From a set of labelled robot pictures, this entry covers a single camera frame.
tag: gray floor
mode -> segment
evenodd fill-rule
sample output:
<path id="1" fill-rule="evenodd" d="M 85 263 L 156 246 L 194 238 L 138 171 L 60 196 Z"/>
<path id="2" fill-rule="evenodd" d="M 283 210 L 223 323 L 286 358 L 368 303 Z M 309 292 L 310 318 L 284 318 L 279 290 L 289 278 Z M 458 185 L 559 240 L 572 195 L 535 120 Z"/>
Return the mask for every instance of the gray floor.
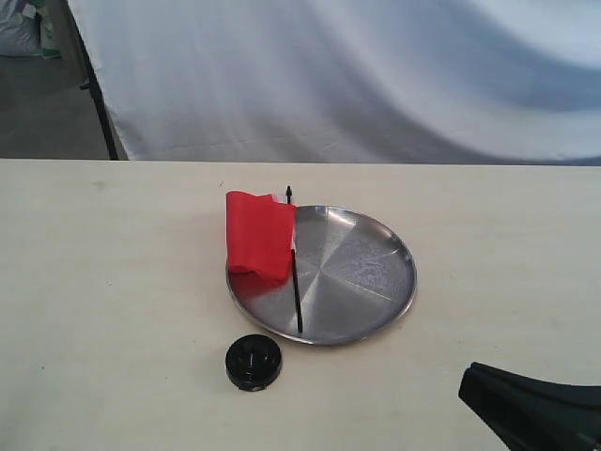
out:
<path id="1" fill-rule="evenodd" d="M 89 92 L 61 59 L 0 56 L 0 158 L 108 159 Z"/>

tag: white bag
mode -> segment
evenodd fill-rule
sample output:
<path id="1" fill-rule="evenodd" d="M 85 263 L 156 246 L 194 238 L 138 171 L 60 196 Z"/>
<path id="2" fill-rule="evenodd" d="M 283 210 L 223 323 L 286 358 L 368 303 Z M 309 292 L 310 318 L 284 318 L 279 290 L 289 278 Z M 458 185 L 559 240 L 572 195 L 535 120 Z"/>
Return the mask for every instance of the white bag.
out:
<path id="1" fill-rule="evenodd" d="M 39 55 L 36 21 L 17 11 L 18 0 L 0 0 L 0 55 Z"/>

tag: silver plate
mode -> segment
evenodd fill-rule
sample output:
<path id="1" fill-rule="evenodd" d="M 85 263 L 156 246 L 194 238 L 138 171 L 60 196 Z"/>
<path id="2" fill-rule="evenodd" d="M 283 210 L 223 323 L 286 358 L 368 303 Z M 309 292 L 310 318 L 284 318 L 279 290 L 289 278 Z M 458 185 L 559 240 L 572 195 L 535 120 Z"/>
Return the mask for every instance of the silver plate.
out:
<path id="1" fill-rule="evenodd" d="M 291 278 L 275 288 L 253 274 L 227 274 L 236 304 L 265 329 L 302 343 L 342 345 L 370 336 L 409 309 L 415 264 L 380 222 L 336 207 L 298 207 L 296 245 L 302 334 Z"/>

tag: white table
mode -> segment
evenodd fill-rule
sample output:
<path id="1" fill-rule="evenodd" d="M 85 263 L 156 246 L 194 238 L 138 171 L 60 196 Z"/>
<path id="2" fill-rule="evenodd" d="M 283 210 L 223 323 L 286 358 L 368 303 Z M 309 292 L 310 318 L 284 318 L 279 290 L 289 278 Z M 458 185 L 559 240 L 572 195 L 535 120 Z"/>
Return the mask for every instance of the white table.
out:
<path id="1" fill-rule="evenodd" d="M 228 190 L 372 215 L 415 257 L 404 320 L 322 349 L 257 332 L 224 281 Z M 457 397 L 479 361 L 601 384 L 601 169 L 0 162 L 0 449 L 503 450 Z"/>

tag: black metal stand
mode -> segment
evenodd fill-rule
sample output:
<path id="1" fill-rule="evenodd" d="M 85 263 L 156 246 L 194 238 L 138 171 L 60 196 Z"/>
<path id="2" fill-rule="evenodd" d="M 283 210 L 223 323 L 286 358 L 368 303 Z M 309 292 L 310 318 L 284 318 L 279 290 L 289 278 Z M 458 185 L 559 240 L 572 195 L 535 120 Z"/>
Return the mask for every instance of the black metal stand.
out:
<path id="1" fill-rule="evenodd" d="M 113 137 L 113 132 L 111 132 L 111 124 L 109 122 L 109 116 L 106 112 L 106 106 L 104 105 L 102 91 L 100 90 L 100 85 L 98 84 L 98 79 L 96 78 L 94 68 L 92 68 L 92 63 L 90 63 L 90 57 L 89 54 L 87 54 L 84 41 L 79 33 L 78 36 L 82 54 L 84 56 L 85 73 L 87 74 L 87 83 L 79 86 L 79 88 L 82 90 L 89 89 L 90 96 L 94 101 L 94 106 L 96 106 L 96 113 L 98 114 L 98 120 L 100 121 L 100 127 L 102 128 L 104 142 L 106 143 L 106 148 L 109 151 L 109 160 L 118 160 L 119 156 L 116 153 L 115 139 Z"/>

